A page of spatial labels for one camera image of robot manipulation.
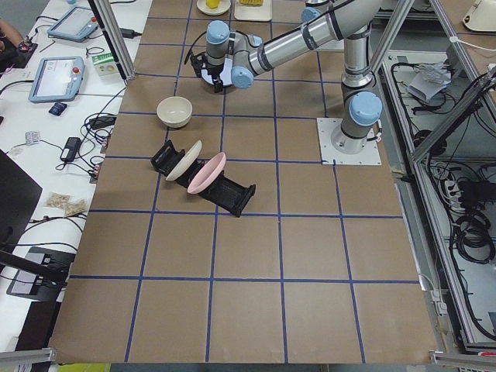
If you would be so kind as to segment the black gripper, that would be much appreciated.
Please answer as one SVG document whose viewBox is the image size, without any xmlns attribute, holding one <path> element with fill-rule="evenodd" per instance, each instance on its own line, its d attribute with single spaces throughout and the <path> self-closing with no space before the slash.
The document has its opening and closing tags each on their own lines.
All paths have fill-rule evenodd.
<svg viewBox="0 0 496 372">
<path fill-rule="evenodd" d="M 204 57 L 204 69 L 205 76 L 210 76 L 212 78 L 212 83 L 214 86 L 214 92 L 222 92 L 223 91 L 223 81 L 220 78 L 220 75 L 224 69 L 225 65 L 225 57 L 213 57 L 209 54 L 206 54 Z"/>
</svg>

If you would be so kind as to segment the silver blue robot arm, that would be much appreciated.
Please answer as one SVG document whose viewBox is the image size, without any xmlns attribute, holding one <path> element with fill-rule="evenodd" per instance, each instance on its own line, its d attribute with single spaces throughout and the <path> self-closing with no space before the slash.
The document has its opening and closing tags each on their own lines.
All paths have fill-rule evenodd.
<svg viewBox="0 0 496 372">
<path fill-rule="evenodd" d="M 307 52 L 342 53 L 341 84 L 343 95 L 347 96 L 372 82 L 370 33 L 380 8 L 379 1 L 307 1 L 300 24 L 271 40 L 213 20 L 202 34 L 205 51 L 189 53 L 185 60 L 198 78 L 210 83 L 215 92 L 221 92 L 226 86 L 223 71 L 229 73 L 232 86 L 247 89 L 255 77 Z"/>
</svg>

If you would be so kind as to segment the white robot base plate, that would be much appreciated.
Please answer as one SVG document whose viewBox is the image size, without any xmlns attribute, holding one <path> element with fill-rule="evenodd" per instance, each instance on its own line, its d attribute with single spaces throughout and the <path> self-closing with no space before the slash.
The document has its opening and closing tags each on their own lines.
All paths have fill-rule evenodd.
<svg viewBox="0 0 496 372">
<path fill-rule="evenodd" d="M 380 166 L 379 132 L 370 127 L 363 139 L 351 139 L 342 132 L 341 118 L 317 118 L 317 133 L 324 165 Z"/>
</svg>

